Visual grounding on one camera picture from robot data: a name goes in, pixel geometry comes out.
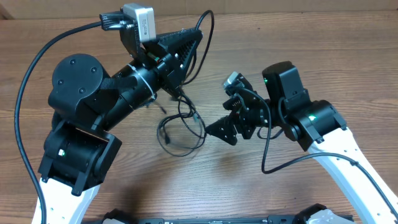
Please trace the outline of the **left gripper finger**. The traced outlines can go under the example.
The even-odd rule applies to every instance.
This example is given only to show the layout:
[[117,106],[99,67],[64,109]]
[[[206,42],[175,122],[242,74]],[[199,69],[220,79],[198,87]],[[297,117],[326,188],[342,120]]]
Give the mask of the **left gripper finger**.
[[197,63],[201,39],[174,39],[172,42],[172,81],[185,83]]
[[194,28],[160,34],[155,40],[154,52],[191,52],[202,38],[202,32]]

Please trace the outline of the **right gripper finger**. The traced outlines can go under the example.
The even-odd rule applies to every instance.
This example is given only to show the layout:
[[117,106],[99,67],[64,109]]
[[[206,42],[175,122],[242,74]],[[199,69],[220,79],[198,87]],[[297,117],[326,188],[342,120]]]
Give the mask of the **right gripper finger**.
[[232,146],[235,146],[238,141],[236,138],[237,131],[234,127],[233,120],[228,116],[220,118],[211,125],[208,125],[205,128],[205,132],[211,136],[223,140]]
[[223,103],[223,108],[231,111],[238,111],[244,108],[244,101],[241,95],[232,95]]

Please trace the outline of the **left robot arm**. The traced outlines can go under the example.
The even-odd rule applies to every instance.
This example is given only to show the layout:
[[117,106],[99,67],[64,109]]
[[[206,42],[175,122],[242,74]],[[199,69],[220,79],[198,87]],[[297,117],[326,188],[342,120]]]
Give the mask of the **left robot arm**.
[[114,75],[88,54],[68,56],[55,67],[48,98],[54,114],[39,166],[34,223],[82,221],[122,145],[111,130],[154,103],[159,90],[183,96],[203,37],[199,27],[192,27],[144,40],[152,20],[123,12],[102,14],[98,22],[73,32],[95,27],[117,30],[133,60]]

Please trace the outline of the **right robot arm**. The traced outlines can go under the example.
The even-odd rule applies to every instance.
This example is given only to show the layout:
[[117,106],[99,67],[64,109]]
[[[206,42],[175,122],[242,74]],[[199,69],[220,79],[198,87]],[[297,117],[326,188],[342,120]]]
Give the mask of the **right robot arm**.
[[281,132],[306,155],[273,169],[272,174],[307,159],[315,159],[331,176],[363,223],[397,223],[397,196],[361,152],[346,120],[326,100],[312,101],[299,71],[290,61],[262,71],[268,99],[259,96],[238,72],[223,83],[229,115],[207,126],[207,134],[234,146],[237,134],[250,139],[256,128]]

